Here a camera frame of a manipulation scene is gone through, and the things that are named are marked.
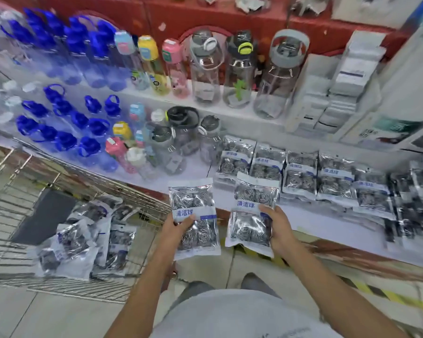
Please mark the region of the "person's right forearm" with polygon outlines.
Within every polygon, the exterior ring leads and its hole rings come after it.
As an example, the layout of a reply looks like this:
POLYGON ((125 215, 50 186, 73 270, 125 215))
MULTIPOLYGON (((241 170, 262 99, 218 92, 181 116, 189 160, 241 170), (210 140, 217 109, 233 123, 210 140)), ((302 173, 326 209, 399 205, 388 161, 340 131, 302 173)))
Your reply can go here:
POLYGON ((408 338, 294 237, 286 242, 272 238, 271 246, 293 269, 332 329, 344 338, 408 338))

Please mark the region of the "dark grey lid clear bottle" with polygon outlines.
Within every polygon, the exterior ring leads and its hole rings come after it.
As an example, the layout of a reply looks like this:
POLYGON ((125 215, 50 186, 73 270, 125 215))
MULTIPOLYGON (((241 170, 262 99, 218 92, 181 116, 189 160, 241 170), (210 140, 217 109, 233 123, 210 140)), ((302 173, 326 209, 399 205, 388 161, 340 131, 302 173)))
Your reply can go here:
POLYGON ((181 174, 186 160, 175 146, 175 131, 172 127, 149 122, 149 144, 160 168, 170 176, 181 174))

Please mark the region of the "pile of steel scrubber packs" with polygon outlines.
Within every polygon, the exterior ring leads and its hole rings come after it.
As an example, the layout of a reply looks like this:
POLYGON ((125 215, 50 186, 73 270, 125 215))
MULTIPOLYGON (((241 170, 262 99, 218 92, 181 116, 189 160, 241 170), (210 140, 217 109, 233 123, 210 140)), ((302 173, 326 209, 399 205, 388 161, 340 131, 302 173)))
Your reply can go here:
POLYGON ((35 277, 124 277, 137 233, 137 226, 131 225, 129 219, 139 210, 140 207, 106 193, 76 205, 54 235, 28 248, 35 277))

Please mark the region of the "red shelf back panel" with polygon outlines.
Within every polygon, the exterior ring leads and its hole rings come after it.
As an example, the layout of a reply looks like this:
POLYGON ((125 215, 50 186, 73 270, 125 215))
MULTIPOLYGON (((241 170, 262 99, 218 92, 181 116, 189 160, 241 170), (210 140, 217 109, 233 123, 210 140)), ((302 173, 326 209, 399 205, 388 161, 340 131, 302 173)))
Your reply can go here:
POLYGON ((217 0, 205 6, 198 0, 0 0, 22 11, 33 8, 54 11, 64 22, 76 15, 97 16, 136 35, 151 35, 161 45, 167 38, 184 39, 192 30, 210 27, 232 34, 249 29, 267 55, 274 34, 285 28, 299 30, 310 38, 309 53, 335 55, 343 52, 356 30, 385 33, 382 45, 392 58, 409 39, 409 31, 333 20, 331 11, 318 16, 287 14, 290 0, 272 0, 268 10, 245 14, 234 0, 217 0))

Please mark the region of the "person's left hand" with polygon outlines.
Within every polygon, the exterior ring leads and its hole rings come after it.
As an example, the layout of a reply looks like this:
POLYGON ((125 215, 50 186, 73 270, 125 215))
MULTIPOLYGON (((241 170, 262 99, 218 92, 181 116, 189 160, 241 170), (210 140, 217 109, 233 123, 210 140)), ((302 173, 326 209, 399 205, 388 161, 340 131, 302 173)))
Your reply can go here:
POLYGON ((170 212, 162 226, 161 237, 157 248, 160 248, 167 256, 174 257, 184 234, 185 233, 177 233, 176 223, 170 212))

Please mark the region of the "white display shelf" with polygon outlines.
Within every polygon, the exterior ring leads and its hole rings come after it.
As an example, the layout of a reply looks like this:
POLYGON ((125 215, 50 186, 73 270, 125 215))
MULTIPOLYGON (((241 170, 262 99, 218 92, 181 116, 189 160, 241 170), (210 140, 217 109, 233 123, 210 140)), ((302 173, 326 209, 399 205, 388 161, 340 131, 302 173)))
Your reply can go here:
MULTIPOLYGON (((234 109, 227 108, 220 101, 213 106, 203 107, 191 99, 177 99, 173 96, 158 97, 152 89, 140 92, 128 88, 117 94, 125 109, 137 102, 148 106, 149 110, 167 110, 175 105, 191 106, 197 108, 201 117, 206 115, 218 117, 226 133, 231 135, 292 151, 313 152, 318 150, 328 154, 338 154, 343 158, 367 164, 383 172, 405 168, 410 160, 421 157, 416 149, 387 151, 330 142, 317 137, 296 136, 286 132, 286 115, 282 115, 276 120, 261 119, 253 112, 251 105, 234 109)), ((143 180, 137 173, 129 174, 122 167, 119 167, 116 172, 110 173, 93 167, 89 174, 102 176, 115 183, 119 182, 164 194, 168 193, 168 181, 170 180, 195 180, 212 177, 215 174, 216 167, 211 167, 210 164, 203 162, 198 152, 186 157, 186 161, 186 170, 182 174, 170 177, 161 171, 161 176, 152 181, 143 180)), ((390 268, 406 274, 423 273, 423 255, 395 247, 394 244, 390 248, 380 225, 367 227, 343 219, 330 219, 330 217, 318 213, 317 210, 311 212, 288 204, 282 205, 282 209, 287 214, 293 229, 299 231, 303 238, 317 238, 318 243, 324 242, 330 247, 329 252, 323 252, 326 258, 335 255, 337 261, 353 267, 368 267, 371 271, 379 269, 383 272, 384 269, 390 268)))

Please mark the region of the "stack of white boxes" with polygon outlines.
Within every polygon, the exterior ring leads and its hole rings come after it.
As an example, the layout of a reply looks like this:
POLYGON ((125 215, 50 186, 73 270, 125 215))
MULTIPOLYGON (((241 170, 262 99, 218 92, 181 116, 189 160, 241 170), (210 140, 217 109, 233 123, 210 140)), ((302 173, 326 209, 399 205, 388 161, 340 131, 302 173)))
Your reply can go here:
POLYGON ((341 57, 310 54, 295 86, 286 132, 338 142, 375 110, 382 100, 377 69, 385 37, 354 31, 341 57))

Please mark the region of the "person's left forearm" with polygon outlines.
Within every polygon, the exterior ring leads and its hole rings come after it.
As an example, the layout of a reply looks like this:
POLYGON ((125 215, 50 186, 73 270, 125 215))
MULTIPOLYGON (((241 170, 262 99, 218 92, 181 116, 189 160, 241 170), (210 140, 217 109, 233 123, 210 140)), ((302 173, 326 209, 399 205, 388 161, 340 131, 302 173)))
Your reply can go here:
POLYGON ((162 285, 172 269, 177 245, 163 243, 156 248, 104 338, 149 338, 162 285))

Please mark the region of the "small light blue lid bottle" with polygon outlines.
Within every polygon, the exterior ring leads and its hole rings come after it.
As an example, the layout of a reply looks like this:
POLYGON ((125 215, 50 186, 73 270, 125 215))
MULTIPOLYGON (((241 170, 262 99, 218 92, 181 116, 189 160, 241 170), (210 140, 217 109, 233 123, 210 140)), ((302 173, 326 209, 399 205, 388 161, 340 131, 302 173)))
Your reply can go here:
POLYGON ((138 131, 141 131, 146 123, 146 107, 143 103, 137 102, 131 104, 129 108, 129 120, 133 134, 136 136, 138 131))

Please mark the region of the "small white lid bottle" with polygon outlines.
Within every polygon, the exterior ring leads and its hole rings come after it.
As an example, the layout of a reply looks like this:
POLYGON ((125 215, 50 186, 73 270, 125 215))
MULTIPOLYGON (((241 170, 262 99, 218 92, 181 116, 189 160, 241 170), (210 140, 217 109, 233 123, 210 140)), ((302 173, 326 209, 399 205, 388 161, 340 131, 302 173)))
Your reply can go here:
POLYGON ((157 171, 154 165, 147 159, 145 150, 138 147, 130 147, 125 155, 126 161, 131 164, 136 172, 144 180, 155 180, 157 171))

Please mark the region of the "small pink lid bottle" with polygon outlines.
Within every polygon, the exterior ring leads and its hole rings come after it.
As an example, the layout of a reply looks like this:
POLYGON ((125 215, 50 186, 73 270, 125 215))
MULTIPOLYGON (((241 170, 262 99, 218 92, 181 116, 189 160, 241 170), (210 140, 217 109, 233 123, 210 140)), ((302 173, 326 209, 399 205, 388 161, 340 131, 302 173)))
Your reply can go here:
POLYGON ((128 147, 120 137, 108 137, 105 143, 106 152, 115 158, 128 174, 136 174, 136 168, 126 160, 128 147))

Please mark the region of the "steel scrubber packet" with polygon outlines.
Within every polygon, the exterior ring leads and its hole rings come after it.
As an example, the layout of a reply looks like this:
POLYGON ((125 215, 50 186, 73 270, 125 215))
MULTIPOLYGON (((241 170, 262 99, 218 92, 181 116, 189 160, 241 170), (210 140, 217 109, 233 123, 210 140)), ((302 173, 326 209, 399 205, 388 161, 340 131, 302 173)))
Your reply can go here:
POLYGON ((261 179, 238 172, 236 176, 231 215, 225 246, 242 245, 268 258, 274 257, 271 248, 272 218, 260 210, 264 205, 275 209, 279 198, 280 181, 261 179))
POLYGON ((174 261, 221 254, 213 183, 213 178, 207 177, 168 184, 174 223, 179 224, 187 217, 195 216, 192 225, 181 238, 174 261))

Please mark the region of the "small yellow lid bottle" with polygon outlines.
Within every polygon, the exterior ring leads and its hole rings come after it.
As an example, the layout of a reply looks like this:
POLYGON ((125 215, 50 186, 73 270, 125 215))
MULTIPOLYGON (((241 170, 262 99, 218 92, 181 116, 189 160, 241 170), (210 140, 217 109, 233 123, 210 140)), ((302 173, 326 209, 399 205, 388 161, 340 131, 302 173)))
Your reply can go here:
POLYGON ((112 128, 113 136, 120 138, 122 141, 131 141, 134 139, 130 125, 125 121, 118 121, 112 128))

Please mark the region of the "black cart mat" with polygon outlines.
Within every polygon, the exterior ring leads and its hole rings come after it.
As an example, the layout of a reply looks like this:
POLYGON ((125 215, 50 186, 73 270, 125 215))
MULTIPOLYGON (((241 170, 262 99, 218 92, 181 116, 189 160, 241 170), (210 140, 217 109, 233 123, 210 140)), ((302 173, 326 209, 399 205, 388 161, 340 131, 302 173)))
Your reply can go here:
POLYGON ((32 246, 41 244, 56 234, 57 226, 65 222, 76 203, 72 195, 52 188, 45 189, 10 241, 32 246))

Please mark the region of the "yellow black hazard tape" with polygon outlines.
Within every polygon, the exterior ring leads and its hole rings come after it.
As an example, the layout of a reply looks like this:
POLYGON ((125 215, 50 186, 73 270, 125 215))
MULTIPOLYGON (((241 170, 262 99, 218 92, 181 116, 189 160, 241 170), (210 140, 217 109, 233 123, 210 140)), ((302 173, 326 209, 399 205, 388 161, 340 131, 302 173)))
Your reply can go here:
MULTIPOLYGON (((391 317, 408 322, 409 314, 423 314, 423 268, 308 235, 302 238, 302 244, 346 285, 391 317)), ((311 296, 280 257, 271 260, 240 246, 223 248, 205 271, 206 281, 217 288, 237 287, 247 272, 254 272, 282 297, 317 313, 311 296)))

